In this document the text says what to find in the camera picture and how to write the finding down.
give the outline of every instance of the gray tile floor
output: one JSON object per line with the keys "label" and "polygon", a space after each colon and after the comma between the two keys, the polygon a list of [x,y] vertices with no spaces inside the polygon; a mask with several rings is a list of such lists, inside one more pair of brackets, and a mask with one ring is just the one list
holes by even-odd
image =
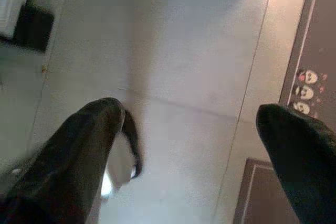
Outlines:
{"label": "gray tile floor", "polygon": [[[65,0],[29,147],[87,102],[116,97],[135,116],[145,167],[102,206],[100,223],[229,223],[246,156],[268,158],[251,121],[236,127],[273,1],[285,0]],[[266,15],[273,29],[294,28],[277,38],[277,60],[256,54],[249,118],[281,90],[303,3],[291,1],[293,11]],[[258,75],[270,71],[265,96]]]}

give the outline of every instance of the doormat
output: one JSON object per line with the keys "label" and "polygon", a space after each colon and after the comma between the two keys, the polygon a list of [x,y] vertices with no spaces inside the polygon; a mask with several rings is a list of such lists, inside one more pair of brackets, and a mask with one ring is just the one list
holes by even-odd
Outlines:
{"label": "doormat", "polygon": [[306,0],[280,104],[336,132],[336,1]]}
{"label": "doormat", "polygon": [[234,224],[299,224],[269,162],[247,159]]}

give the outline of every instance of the cartoon face print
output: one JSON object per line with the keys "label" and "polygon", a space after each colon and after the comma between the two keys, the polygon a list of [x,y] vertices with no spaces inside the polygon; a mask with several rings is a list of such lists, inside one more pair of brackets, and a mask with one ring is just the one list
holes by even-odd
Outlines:
{"label": "cartoon face print", "polygon": [[305,82],[306,84],[315,84],[318,81],[317,74],[311,70],[299,70],[298,78],[299,81]]}
{"label": "cartoon face print", "polygon": [[307,85],[304,85],[303,87],[294,86],[293,91],[294,94],[298,95],[302,100],[310,100],[314,96],[314,91]]}
{"label": "cartoon face print", "polygon": [[310,112],[310,108],[308,106],[308,104],[304,103],[304,102],[295,102],[293,103],[293,108],[297,111],[302,112],[305,115],[308,115]]}

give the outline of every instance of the dark gray doormat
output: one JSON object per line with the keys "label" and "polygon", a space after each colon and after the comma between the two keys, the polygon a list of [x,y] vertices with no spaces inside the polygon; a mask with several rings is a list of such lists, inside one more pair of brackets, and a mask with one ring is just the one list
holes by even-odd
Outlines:
{"label": "dark gray doormat", "polygon": [[241,183],[234,224],[297,224],[272,164],[249,158]]}
{"label": "dark gray doormat", "polygon": [[280,104],[336,132],[336,0],[306,0]]}

